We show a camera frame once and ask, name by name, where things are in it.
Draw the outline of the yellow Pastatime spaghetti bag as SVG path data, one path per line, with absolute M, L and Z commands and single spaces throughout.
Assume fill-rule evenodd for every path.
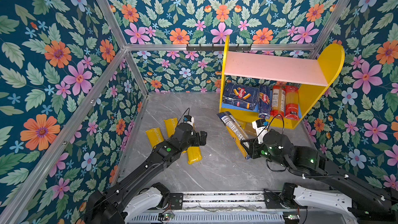
M 166 119 L 164 120 L 164 124 L 167 131 L 167 136 L 168 138 L 170 138 L 175 133 L 175 129 L 178 125 L 178 119 L 177 118 Z

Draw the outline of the yellow-ended clear spaghetti bag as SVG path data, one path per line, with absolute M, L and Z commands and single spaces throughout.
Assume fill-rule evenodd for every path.
M 189 165 L 200 162 L 203 159 L 200 147 L 189 147 L 187 149 L 187 156 Z

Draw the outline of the blue Ankara spaghetti bag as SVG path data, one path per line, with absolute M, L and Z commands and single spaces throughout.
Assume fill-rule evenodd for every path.
M 249 139 L 247 133 L 243 130 L 239 122 L 234 118 L 230 112 L 221 112 L 217 116 L 226 126 L 231 137 L 234 139 L 238 148 L 243 148 L 241 141 Z

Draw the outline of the red spaghetti bag white label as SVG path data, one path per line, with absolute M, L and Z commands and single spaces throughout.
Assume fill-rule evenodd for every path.
M 271 116 L 283 119 L 285 116 L 285 88 L 274 86 L 272 91 Z

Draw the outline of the blue Barilla spaghetti box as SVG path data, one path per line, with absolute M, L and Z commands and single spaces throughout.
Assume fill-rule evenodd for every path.
M 271 117 L 271 90 L 269 86 L 260 85 L 259 87 L 259 118 L 269 119 Z

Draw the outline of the blue Barilla rigatoni box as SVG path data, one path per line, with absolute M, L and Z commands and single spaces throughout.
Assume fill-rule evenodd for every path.
M 223 92 L 222 102 L 239 108 L 253 111 L 259 100 L 259 88 L 227 83 Z

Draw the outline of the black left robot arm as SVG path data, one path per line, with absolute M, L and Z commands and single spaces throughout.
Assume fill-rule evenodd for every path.
M 155 145 L 149 157 L 122 181 L 104 192 L 95 191 L 87 201 L 86 224 L 124 224 L 129 213 L 126 208 L 134 197 L 158 174 L 177 161 L 190 147 L 206 145 L 207 132 L 197 132 L 193 124 L 180 123 L 175 133 Z

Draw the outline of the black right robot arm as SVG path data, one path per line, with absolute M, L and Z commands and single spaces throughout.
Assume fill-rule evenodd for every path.
M 350 217 L 358 224 L 398 222 L 398 213 L 393 210 L 398 202 L 397 190 L 372 186 L 341 169 L 318 151 L 293 145 L 286 135 L 275 130 L 240 143 L 253 159 L 265 158 L 283 166 L 293 175 L 320 181 L 337 190 L 330 194 L 286 183 L 281 197 L 284 205 L 323 208 Z

